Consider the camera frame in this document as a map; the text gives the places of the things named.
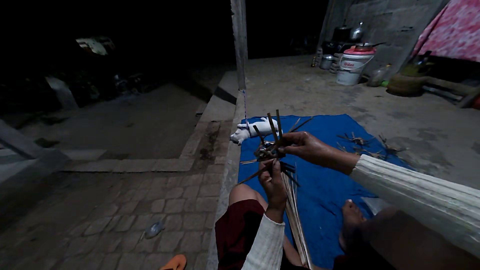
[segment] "white bucket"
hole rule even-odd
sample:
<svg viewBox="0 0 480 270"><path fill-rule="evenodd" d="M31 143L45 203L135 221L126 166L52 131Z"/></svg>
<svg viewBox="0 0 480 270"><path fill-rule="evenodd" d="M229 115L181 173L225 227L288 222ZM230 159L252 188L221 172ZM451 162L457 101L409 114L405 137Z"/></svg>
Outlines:
<svg viewBox="0 0 480 270"><path fill-rule="evenodd" d="M344 53L340 58L340 68L336 76L336 82L345 86L356 85L365 65L372 60L375 54L348 54Z"/></svg>

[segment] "pink floral cloth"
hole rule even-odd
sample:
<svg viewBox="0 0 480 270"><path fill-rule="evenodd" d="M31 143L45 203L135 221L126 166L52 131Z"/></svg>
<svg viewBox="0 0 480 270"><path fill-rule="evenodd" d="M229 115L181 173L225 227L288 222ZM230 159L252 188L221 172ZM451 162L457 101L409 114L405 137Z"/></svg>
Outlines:
<svg viewBox="0 0 480 270"><path fill-rule="evenodd" d="M480 0L451 0L420 35L412 55L480 62Z"/></svg>

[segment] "white puppy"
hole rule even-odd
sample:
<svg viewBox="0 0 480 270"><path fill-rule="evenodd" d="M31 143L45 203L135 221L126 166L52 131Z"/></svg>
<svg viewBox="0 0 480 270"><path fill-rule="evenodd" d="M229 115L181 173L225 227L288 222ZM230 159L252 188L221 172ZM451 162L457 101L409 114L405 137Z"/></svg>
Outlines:
<svg viewBox="0 0 480 270"><path fill-rule="evenodd" d="M230 135L230 141L238 144L238 145L241 145L241 143L250 138L250 137L256 137L258 136L257 132L255 131L255 129L253 128L254 125L257 126L258 128L258 131L260 131L260 134L263 135L263 136L266 136L266 135L269 135L272 133L272 128L270 127L270 123L268 122L268 119L266 119L265 117L262 117L260 118L260 120L262 120L262 122L255 122L255 123L251 123L248 125L249 129L250 129L250 132L248 132L247 130L247 124L238 124L237 125L237 131L235 131L234 134ZM276 123L276 120L275 119L272 119L273 121L273 125L275 126L275 130L277 131L277 135L278 135L278 125Z"/></svg>

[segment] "concrete block wall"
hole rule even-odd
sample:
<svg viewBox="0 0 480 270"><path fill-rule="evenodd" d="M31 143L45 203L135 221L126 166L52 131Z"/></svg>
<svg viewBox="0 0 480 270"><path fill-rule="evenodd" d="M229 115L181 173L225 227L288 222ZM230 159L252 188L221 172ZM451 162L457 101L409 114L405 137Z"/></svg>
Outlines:
<svg viewBox="0 0 480 270"><path fill-rule="evenodd" d="M388 63L394 66L389 75L398 71L412 50L418 36L438 13L445 0L353 0L348 9L346 24L353 28L363 22L363 41L380 43L364 73Z"/></svg>

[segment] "sandal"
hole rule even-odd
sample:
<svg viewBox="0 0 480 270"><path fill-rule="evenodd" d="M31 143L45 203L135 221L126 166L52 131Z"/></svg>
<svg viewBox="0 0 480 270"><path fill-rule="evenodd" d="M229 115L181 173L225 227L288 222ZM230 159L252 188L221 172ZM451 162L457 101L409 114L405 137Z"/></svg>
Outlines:
<svg viewBox="0 0 480 270"><path fill-rule="evenodd" d="M160 270L183 270L187 264L187 258L183 254L174 256L164 267Z"/></svg>

